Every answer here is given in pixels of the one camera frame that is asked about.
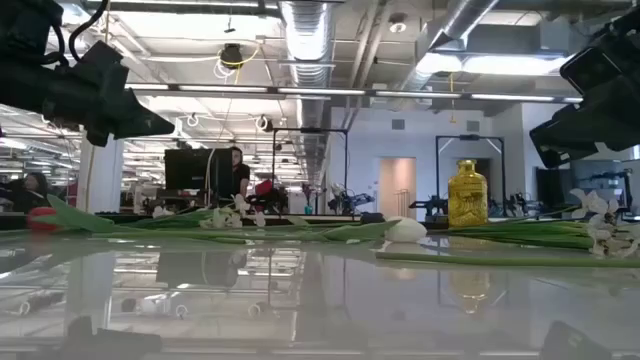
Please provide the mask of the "long ceiling light strip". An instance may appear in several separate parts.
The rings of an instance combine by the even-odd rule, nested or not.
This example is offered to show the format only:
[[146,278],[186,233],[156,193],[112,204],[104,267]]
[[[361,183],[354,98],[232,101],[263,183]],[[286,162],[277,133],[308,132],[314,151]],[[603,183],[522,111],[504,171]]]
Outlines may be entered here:
[[340,89],[309,87],[275,87],[275,86],[241,86],[241,85],[194,85],[194,84],[160,84],[160,83],[127,83],[127,88],[141,95],[160,96],[196,96],[219,97],[227,94],[240,95],[292,95],[311,97],[377,97],[397,99],[446,99],[463,101],[498,101],[527,103],[579,104],[581,97],[560,95],[528,95],[498,93],[461,93],[434,91],[402,91],[377,89]]

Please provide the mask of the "white artificial tulip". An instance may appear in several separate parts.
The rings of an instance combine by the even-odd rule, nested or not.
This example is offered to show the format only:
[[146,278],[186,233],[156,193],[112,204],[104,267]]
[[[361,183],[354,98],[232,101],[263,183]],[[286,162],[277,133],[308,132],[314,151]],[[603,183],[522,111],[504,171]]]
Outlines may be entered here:
[[425,238],[426,228],[414,219],[392,217],[377,223],[341,225],[320,230],[311,226],[287,231],[278,231],[276,226],[261,227],[256,230],[136,230],[98,233],[95,237],[116,239],[190,239],[220,243],[248,244],[263,241],[337,242],[356,244],[367,241],[385,240],[400,243],[416,243]]

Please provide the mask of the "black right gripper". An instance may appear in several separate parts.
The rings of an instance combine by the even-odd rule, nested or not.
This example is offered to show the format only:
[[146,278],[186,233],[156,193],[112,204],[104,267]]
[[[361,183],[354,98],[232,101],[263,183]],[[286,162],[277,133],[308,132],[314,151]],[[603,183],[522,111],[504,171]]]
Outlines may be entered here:
[[640,144],[640,66],[616,73],[583,94],[578,107],[565,106],[530,131],[546,168],[557,168],[598,152]]

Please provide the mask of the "yellow glass vase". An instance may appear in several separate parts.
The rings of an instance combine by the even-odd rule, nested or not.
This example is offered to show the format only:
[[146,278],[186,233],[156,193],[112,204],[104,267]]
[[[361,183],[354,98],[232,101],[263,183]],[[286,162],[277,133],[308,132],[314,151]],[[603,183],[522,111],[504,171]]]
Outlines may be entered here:
[[476,161],[457,162],[457,174],[448,180],[448,221],[450,227],[483,225],[488,222],[488,185],[475,170]]

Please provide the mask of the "black metal table frame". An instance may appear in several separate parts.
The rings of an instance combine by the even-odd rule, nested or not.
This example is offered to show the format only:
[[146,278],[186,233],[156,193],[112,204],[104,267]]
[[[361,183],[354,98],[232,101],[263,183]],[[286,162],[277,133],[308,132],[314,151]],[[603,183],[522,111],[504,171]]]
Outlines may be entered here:
[[[150,219],[150,216],[133,215],[133,214],[101,214],[101,217],[112,220],[115,224],[131,224],[133,222]],[[23,230],[28,227],[28,216],[20,213],[0,213],[0,230]],[[266,215],[266,224],[268,226],[291,225],[289,220],[280,218],[276,215]],[[303,216],[303,219],[309,224],[333,224],[341,225],[359,222],[358,217],[345,216],[329,216],[329,215],[313,215]],[[423,222],[427,230],[445,229],[448,224],[440,217],[436,222]]]

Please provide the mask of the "black computer monitor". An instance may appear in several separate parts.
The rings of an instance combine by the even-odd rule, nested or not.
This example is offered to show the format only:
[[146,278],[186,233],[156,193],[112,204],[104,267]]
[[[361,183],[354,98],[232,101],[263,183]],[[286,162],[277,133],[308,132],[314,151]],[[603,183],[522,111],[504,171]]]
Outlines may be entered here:
[[232,154],[229,148],[171,149],[164,152],[167,190],[205,190],[230,194]]

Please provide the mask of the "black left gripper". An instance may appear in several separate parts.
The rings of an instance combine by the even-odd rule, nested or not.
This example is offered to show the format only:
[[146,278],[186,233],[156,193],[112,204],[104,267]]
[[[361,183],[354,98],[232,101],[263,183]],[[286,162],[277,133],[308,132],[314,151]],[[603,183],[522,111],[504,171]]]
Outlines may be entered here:
[[105,147],[115,139],[170,135],[175,125],[144,107],[125,87],[129,69],[112,65],[98,83],[71,72],[56,74],[46,86],[43,117],[85,127],[86,139]]

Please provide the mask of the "silver ribbed ventilation duct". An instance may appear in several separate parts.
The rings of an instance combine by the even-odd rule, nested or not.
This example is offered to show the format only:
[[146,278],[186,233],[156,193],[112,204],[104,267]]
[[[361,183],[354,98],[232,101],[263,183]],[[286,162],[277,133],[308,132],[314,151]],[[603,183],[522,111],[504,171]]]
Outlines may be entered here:
[[[296,87],[327,88],[331,69],[323,66],[332,56],[332,6],[314,1],[283,1],[279,5],[284,22],[288,58],[315,65],[294,65],[290,68]],[[325,158],[327,133],[302,135],[302,154],[309,183],[320,184]]]

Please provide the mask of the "smooth silver ventilation duct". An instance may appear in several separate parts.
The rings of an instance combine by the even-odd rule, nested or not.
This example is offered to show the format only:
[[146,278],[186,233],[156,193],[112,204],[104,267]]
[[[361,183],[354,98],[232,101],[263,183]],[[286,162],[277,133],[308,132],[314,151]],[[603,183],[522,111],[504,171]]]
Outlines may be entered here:
[[458,72],[459,52],[467,48],[468,36],[500,0],[450,0],[443,16],[426,23],[414,44],[414,66],[398,90],[422,90],[441,72]]

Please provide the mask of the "black upright monitor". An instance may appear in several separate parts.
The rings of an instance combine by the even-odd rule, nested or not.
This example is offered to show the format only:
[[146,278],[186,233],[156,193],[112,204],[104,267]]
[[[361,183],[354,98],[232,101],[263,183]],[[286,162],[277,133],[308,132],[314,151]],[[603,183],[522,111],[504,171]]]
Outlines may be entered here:
[[537,199],[544,207],[559,208],[571,198],[572,174],[570,169],[537,168],[535,174]]

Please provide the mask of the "white pillar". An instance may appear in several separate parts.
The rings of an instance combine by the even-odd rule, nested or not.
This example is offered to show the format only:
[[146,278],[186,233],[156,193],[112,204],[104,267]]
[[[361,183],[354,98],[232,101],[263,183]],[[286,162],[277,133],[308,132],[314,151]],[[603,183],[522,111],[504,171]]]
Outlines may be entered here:
[[124,163],[123,140],[109,136],[105,147],[81,143],[76,207],[87,213],[118,212]]

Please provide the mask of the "small white flower bunch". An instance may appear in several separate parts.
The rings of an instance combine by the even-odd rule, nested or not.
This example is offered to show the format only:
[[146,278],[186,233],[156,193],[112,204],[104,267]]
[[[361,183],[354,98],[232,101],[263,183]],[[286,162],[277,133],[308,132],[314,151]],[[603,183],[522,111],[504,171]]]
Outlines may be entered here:
[[640,222],[622,220],[618,202],[597,192],[573,189],[580,204],[569,220],[518,218],[483,225],[450,227],[447,235],[522,246],[587,250],[597,257],[640,259]]
[[241,194],[236,194],[232,202],[226,205],[219,203],[214,208],[199,209],[189,213],[160,214],[152,219],[140,220],[125,224],[125,227],[136,229],[224,229],[242,228],[251,204]]

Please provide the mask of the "grey wide monitor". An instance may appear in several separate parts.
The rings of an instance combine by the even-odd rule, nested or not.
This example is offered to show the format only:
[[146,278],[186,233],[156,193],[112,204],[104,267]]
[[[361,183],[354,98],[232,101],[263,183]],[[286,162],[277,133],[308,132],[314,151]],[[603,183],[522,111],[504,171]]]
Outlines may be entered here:
[[570,163],[573,185],[581,189],[624,189],[633,170],[619,160]]

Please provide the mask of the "person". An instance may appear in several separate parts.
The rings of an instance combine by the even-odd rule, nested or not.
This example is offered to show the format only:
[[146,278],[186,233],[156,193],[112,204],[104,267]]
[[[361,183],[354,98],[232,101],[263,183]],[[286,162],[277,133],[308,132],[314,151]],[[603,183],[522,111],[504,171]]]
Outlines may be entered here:
[[0,183],[0,199],[11,203],[11,211],[28,213],[37,207],[48,205],[48,183],[41,172],[31,172],[24,179]]
[[250,180],[250,167],[243,162],[243,152],[240,148],[230,148],[232,154],[232,194],[245,197]]

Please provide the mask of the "black metal station frame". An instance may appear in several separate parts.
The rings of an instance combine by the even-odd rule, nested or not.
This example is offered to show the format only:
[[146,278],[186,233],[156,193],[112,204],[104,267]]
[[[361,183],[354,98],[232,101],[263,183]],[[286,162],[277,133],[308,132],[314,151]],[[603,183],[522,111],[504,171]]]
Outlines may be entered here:
[[337,134],[343,140],[343,170],[342,181],[339,185],[348,187],[349,176],[349,131],[344,128],[321,127],[274,127],[271,135],[271,182],[276,184],[276,178],[280,176],[277,170],[277,146],[281,143],[279,132],[286,132],[285,145],[291,145],[297,161],[298,179],[301,184],[306,184],[311,189],[311,195],[307,206],[313,209],[314,216],[325,215],[331,197],[331,136]]
[[[440,140],[448,139],[446,145],[441,146]],[[506,157],[505,157],[505,141],[504,137],[499,136],[481,136],[477,134],[461,134],[461,135],[436,135],[435,136],[435,173],[436,173],[436,195],[439,197],[441,194],[440,191],[440,154],[441,152],[448,146],[451,140],[457,139],[460,141],[480,141],[486,140],[493,148],[496,150],[501,157],[501,196],[502,196],[502,217],[507,217],[507,193],[506,193]],[[499,147],[497,147],[494,142],[497,141],[499,143]]]

